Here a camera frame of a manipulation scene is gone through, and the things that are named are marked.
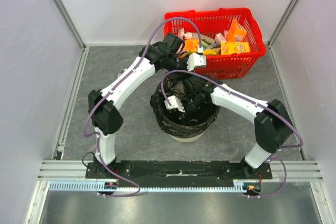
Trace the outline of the black trash bag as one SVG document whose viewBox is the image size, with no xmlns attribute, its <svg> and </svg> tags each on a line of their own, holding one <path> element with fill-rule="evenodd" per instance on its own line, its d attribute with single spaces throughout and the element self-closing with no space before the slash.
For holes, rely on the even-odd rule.
<svg viewBox="0 0 336 224">
<path fill-rule="evenodd" d="M 151 96 L 150 106 L 161 130 L 177 137 L 196 136 L 208 129 L 216 121 L 220 107 L 211 99 L 211 93 L 217 85 L 192 74 L 175 72 L 164 78 L 163 85 L 158 85 Z M 205 94 L 207 105 L 197 112 L 186 114 L 165 107 L 165 97 L 172 95 L 180 99 L 182 105 L 197 94 Z"/>
</svg>

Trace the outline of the beige trash bin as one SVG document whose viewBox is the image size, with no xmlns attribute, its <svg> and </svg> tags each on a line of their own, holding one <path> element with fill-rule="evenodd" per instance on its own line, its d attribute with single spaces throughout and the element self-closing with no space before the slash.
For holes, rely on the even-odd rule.
<svg viewBox="0 0 336 224">
<path fill-rule="evenodd" d="M 177 136 L 173 136 L 173 135 L 169 135 L 172 139 L 178 141 L 178 142 L 182 142 L 182 143 L 190 143 L 190 142 L 194 142 L 196 140 L 198 140 L 199 138 L 201 138 L 204 135 L 205 131 L 196 135 L 196 136 L 192 136 L 192 137 L 177 137 Z"/>
</svg>

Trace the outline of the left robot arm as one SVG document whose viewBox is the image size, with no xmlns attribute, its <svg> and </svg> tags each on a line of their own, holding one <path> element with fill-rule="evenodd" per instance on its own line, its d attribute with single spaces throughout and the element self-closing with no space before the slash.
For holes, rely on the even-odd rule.
<svg viewBox="0 0 336 224">
<path fill-rule="evenodd" d="M 102 177 L 110 178 L 116 171 L 115 138 L 123 124 L 119 109 L 141 83 L 159 70 L 187 69 L 187 63 L 177 59 L 183 44 L 183 39 L 167 33 L 162 41 L 143 47 L 131 66 L 112 84 L 89 93 L 86 125 L 91 122 L 94 126 L 99 144 L 95 153 L 99 162 L 97 172 Z"/>
</svg>

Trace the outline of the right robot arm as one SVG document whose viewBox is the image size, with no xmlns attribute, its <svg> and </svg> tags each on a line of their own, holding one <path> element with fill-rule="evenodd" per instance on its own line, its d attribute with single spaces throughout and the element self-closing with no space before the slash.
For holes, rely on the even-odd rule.
<svg viewBox="0 0 336 224">
<path fill-rule="evenodd" d="M 229 109 L 254 125 L 256 143 L 246 154 L 240 166 L 241 174 L 248 179 L 259 173 L 262 163 L 278 151 L 293 133 L 288 112 L 279 100 L 271 102 L 251 98 L 225 84 L 190 76 L 183 81 L 187 101 L 183 103 L 187 116 L 215 106 Z"/>
</svg>

